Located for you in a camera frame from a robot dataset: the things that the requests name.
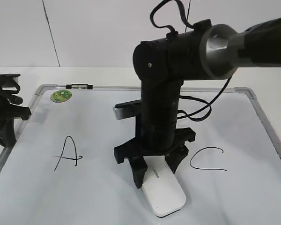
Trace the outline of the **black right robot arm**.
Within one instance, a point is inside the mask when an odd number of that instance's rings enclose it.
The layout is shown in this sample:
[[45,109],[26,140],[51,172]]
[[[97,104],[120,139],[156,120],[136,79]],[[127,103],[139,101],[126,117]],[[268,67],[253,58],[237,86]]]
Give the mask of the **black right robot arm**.
[[142,41],[133,52],[133,67],[141,81],[140,100],[115,105],[118,119],[135,118],[135,137],[114,148],[118,164],[129,160],[137,188],[148,165],[146,156],[165,156],[174,172],[188,155],[185,142],[195,132],[177,128],[178,102],[184,81],[228,80],[238,68],[281,67],[281,18],[238,33],[210,20],[193,31]]

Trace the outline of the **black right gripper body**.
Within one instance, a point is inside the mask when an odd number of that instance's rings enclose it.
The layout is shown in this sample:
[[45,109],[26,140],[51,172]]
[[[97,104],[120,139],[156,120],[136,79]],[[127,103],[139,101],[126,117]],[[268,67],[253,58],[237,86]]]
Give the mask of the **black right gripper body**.
[[176,128],[177,110],[142,110],[135,118],[135,137],[114,148],[116,162],[145,156],[166,156],[193,142],[196,133],[189,127]]

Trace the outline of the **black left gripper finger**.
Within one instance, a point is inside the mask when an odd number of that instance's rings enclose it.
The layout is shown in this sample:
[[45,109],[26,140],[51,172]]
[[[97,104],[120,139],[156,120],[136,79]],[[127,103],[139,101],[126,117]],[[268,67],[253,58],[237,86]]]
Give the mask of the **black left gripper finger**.
[[14,119],[0,122],[0,145],[3,147],[13,147],[15,143]]

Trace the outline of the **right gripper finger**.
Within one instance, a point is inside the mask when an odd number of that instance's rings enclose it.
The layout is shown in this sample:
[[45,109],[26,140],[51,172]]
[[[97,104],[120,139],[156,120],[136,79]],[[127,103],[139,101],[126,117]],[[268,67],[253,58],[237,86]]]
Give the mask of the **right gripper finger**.
[[131,166],[135,186],[137,189],[139,189],[142,187],[144,176],[148,169],[148,165],[144,157],[131,157],[128,159],[128,161]]
[[188,148],[185,145],[182,145],[165,156],[165,161],[174,174],[180,163],[188,156],[188,153]]

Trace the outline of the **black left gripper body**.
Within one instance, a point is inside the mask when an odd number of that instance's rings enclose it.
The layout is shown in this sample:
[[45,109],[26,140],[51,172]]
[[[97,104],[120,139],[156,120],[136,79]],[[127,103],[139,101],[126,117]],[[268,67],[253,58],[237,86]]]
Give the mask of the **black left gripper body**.
[[28,107],[20,106],[23,99],[15,92],[0,92],[0,127],[11,119],[28,120],[31,111]]

